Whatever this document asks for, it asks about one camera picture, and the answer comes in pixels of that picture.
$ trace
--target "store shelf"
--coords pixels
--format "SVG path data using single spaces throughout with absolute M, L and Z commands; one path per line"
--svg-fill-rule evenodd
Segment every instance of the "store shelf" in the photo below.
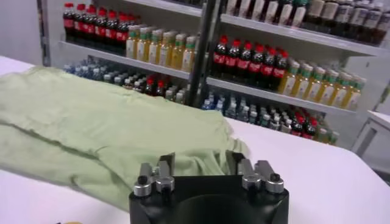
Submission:
M 180 70 L 171 69 L 171 68 L 167 68 L 167 67 L 160 66 L 160 65 L 154 65 L 152 63 L 146 63 L 143 61 L 134 60 L 131 58 L 127 58 L 127 57 L 115 55 L 112 53 L 92 49 L 89 47 L 79 46 L 77 44 L 72 44 L 72 43 L 68 43 L 65 41 L 60 41 L 59 44 L 60 44 L 60 47 L 64 48 L 64 50 L 66 50 L 68 52 L 74 52 L 75 54 L 78 54 L 78 52 L 81 51 L 81 52 L 88 54 L 90 56 L 103 58 L 103 59 L 110 60 L 110 61 L 115 61 L 118 63 L 130 65 L 130 66 L 137 67 L 137 68 L 142 68 L 142 69 L 153 71 L 153 72 L 159 72 L 162 74 L 171 75 L 171 76 L 178 77 L 181 79 L 188 79 L 188 77 L 190 75 L 188 72 L 183 72 Z
M 137 3 L 140 5 L 150 6 L 153 8 L 172 11 L 172 12 L 176 12 L 176 13 L 186 14 L 186 15 L 190 15 L 190 16 L 200 17 L 202 14 L 201 9 L 187 6 L 187 5 L 181 5 L 181 4 L 175 3 L 175 2 L 168 2 L 168 1 L 162 1 L 162 0 L 126 0 L 126 1 Z
M 343 40 L 341 37 L 327 35 L 324 33 L 312 32 L 304 29 L 292 29 L 290 27 L 276 26 L 268 23 L 258 22 L 252 19 L 244 19 L 227 14 L 221 15 L 221 21 L 227 24 L 260 30 L 267 33 L 274 33 L 281 36 L 295 38 L 302 41 L 335 47 L 360 54 L 373 56 L 390 56 L 390 51 L 380 47 L 373 47 L 366 44 Z
M 307 108 L 310 110 L 320 111 L 323 113 L 342 115 L 342 116 L 355 115 L 354 111 L 343 110 L 343 109 L 339 109 L 336 107 L 330 107 L 330 106 L 326 106 L 323 104 L 314 103 L 314 102 L 310 102 L 307 100 L 302 100 L 302 99 L 298 99 L 298 98 L 294 98 L 294 97 L 284 96 L 281 94 L 272 93 L 272 92 L 268 92 L 265 90 L 256 89 L 256 88 L 252 88 L 249 86 L 244 86 L 244 85 L 240 85 L 237 83 L 223 81 L 223 80 L 219 80 L 219 79 L 215 79 L 215 78 L 208 77 L 206 79 L 206 82 L 207 82 L 207 84 L 209 84 L 211 86 L 220 87 L 220 88 L 224 88 L 224 89 L 230 89 L 232 91 L 236 91 L 239 93 L 244 93 L 244 94 L 248 94 L 251 96 L 257 96 L 260 98 L 269 99 L 269 100 L 273 100 L 273 101 L 277 101 L 277 102 L 281 102 L 281 103 L 287 103 L 287 104 L 294 105 L 297 107 L 303 107 L 303 108 Z

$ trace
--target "white table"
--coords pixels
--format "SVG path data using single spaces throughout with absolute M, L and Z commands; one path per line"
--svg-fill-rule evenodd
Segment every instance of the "white table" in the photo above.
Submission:
M 352 151 L 362 157 L 378 132 L 385 136 L 390 136 L 390 116 L 368 111 L 368 119 L 357 141 L 353 144 Z
M 0 69 L 3 63 L 0 57 Z M 227 120 L 233 137 L 250 148 L 252 163 L 266 159 L 284 179 L 289 224 L 389 223 L 390 187 L 354 153 Z M 0 223 L 129 223 L 128 213 L 97 199 L 5 171 L 0 171 L 0 198 Z

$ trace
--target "red bottle cap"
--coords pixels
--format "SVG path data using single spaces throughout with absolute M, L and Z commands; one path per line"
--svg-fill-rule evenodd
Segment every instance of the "red bottle cap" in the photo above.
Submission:
M 85 4 L 78 4 L 77 5 L 77 10 L 84 10 L 85 9 Z

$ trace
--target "red label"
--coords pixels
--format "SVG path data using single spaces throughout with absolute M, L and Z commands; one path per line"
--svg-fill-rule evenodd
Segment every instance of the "red label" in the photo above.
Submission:
M 283 76 L 285 75 L 285 71 L 284 69 L 277 69 L 277 68 L 274 68 L 274 72 L 272 73 L 272 75 L 276 78 L 283 78 Z
M 95 27 L 95 34 L 100 37 L 105 37 L 105 28 L 101 26 Z
M 251 72 L 259 72 L 260 68 L 261 68 L 261 64 L 254 64 L 254 63 L 249 64 L 249 71 Z
M 66 28 L 73 28 L 74 27 L 73 20 L 72 19 L 64 19 L 63 26 Z
M 214 53 L 214 62 L 218 64 L 223 64 L 225 62 L 225 55 L 219 55 Z
M 249 65 L 249 62 L 250 61 L 242 61 L 242 60 L 238 60 L 238 64 L 237 64 L 237 67 L 241 68 L 241 69 L 247 69 L 248 68 L 248 65 Z
M 127 33 L 126 32 L 117 32 L 116 33 L 116 40 L 126 41 L 127 40 Z
M 116 38 L 116 31 L 111 30 L 111 29 L 106 29 L 105 30 L 105 37 L 115 39 Z
M 225 65 L 227 66 L 236 66 L 237 64 L 237 58 L 231 58 L 231 57 L 226 57 L 225 58 Z
M 266 75 L 266 76 L 269 76 L 272 74 L 272 70 L 273 70 L 274 67 L 272 66 L 269 66 L 269 65 L 263 65 L 261 67 L 261 73 L 262 75 Z

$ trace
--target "plastic bottle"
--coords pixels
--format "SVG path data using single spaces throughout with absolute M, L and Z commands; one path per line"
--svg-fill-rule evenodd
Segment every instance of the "plastic bottle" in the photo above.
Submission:
M 237 80 L 248 83 L 249 75 L 247 72 L 248 72 L 248 66 L 250 63 L 251 56 L 252 56 L 252 45 L 249 41 L 246 41 L 244 50 L 239 55 L 239 59 L 237 63 Z
M 291 62 L 289 69 L 288 69 L 288 72 L 287 72 L 287 75 L 282 80 L 282 82 L 279 86 L 279 93 L 280 94 L 290 96 L 291 91 L 293 90 L 293 86 L 295 84 L 296 78 L 297 78 L 297 72 L 298 72 L 299 66 L 300 65 L 298 62 L 296 62 L 296 61 Z
M 276 10 L 274 23 L 279 26 L 285 26 L 288 23 L 292 12 L 293 0 L 279 0 L 278 9 Z
M 215 77 L 221 77 L 224 70 L 225 58 L 227 53 L 227 37 L 221 36 L 218 45 L 215 47 L 213 55 L 213 64 L 211 66 L 212 75 Z
M 302 74 L 296 79 L 295 84 L 291 91 L 291 96 L 303 99 L 303 95 L 309 85 L 309 77 L 313 70 L 308 64 L 303 65 Z
M 317 26 L 321 23 L 320 14 L 324 8 L 324 0 L 312 0 L 309 10 L 305 15 L 303 27 L 308 30 L 317 30 Z
M 347 94 L 348 83 L 351 81 L 351 79 L 351 75 L 348 75 L 345 72 L 340 72 L 338 83 L 336 84 L 336 88 L 328 102 L 329 106 L 331 105 L 333 107 L 341 107 L 342 101 Z
M 65 3 L 62 18 L 63 26 L 65 28 L 66 41 L 74 41 L 74 10 L 72 2 Z
M 382 16 L 383 3 L 377 2 L 367 14 L 367 18 L 358 31 L 358 39 L 367 43 L 372 42 L 372 34 Z
M 185 34 L 176 35 L 175 47 L 172 50 L 172 68 L 180 70 L 183 61 L 183 46 Z
M 239 57 L 239 46 L 241 42 L 235 39 L 233 46 L 227 51 L 223 76 L 227 79 L 236 80 L 236 69 Z
M 252 56 L 252 59 L 248 65 L 248 77 L 250 86 L 259 86 L 259 81 L 261 77 L 261 65 L 264 61 L 264 48 L 263 45 L 256 44 L 255 52 Z
M 194 64 L 194 48 L 196 37 L 191 36 L 186 39 L 186 48 L 183 52 L 182 70 L 191 72 Z
M 306 89 L 303 99 L 315 102 L 318 92 L 322 86 L 322 78 L 325 74 L 325 70 L 321 67 L 316 67 L 314 70 L 314 79 L 311 81 Z
M 387 7 L 385 12 L 379 19 L 377 27 L 372 32 L 372 43 L 380 44 L 386 36 L 390 27 L 390 7 Z
M 282 51 L 282 57 L 275 62 L 275 68 L 270 76 L 269 89 L 277 91 L 287 70 L 287 57 L 288 54 Z

